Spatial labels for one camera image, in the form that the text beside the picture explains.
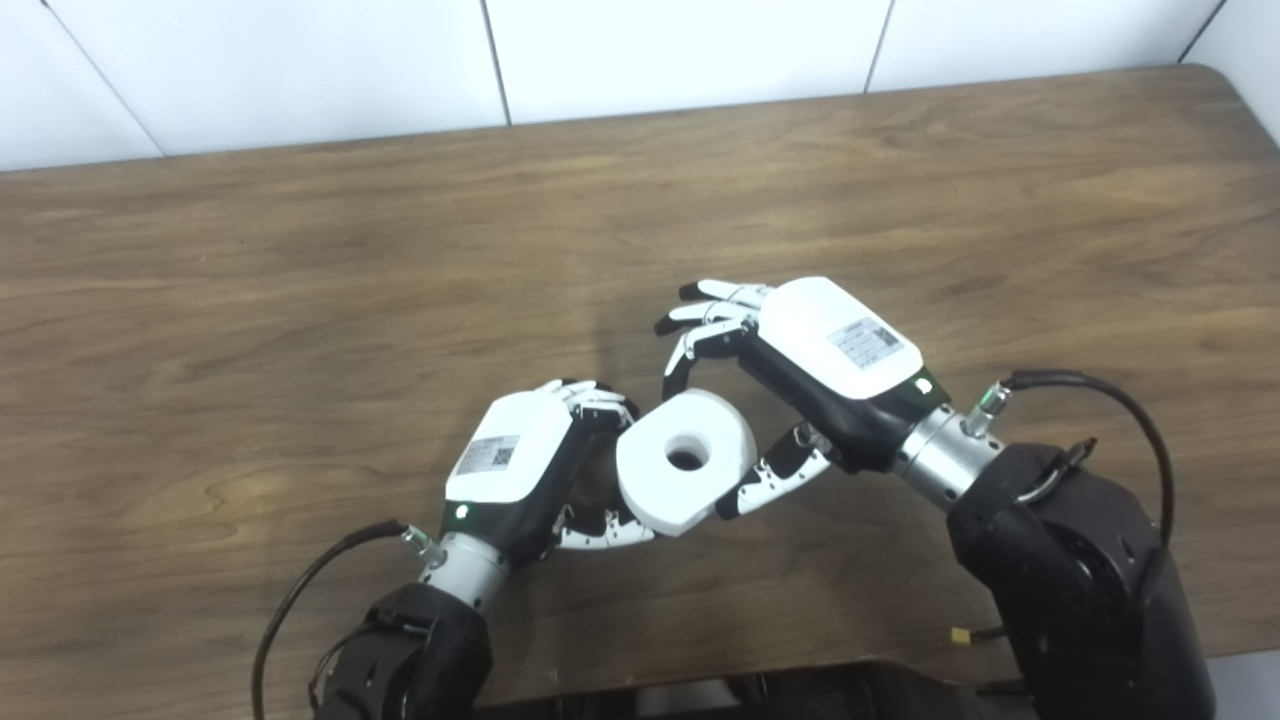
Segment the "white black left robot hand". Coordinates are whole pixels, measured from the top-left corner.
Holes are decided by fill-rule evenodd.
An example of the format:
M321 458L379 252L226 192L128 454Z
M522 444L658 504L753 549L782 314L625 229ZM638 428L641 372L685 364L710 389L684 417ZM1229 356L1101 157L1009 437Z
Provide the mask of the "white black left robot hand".
M494 400L445 480L442 534L481 541L515 569L556 548L655 539L618 491L604 507L570 500L595 442L618 439L639 415L599 380L553 379Z

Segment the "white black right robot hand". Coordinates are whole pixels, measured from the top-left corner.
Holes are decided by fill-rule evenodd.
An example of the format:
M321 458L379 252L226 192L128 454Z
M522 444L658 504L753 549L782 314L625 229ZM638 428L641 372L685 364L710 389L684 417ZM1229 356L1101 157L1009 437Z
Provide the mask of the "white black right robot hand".
M703 279L678 296L654 324L657 336L677 336L663 398L689 387L699 361L733 359L800 416L716 501L724 520L831 468L890 471L911 433L950 401L922 351L826 277L777 287Z

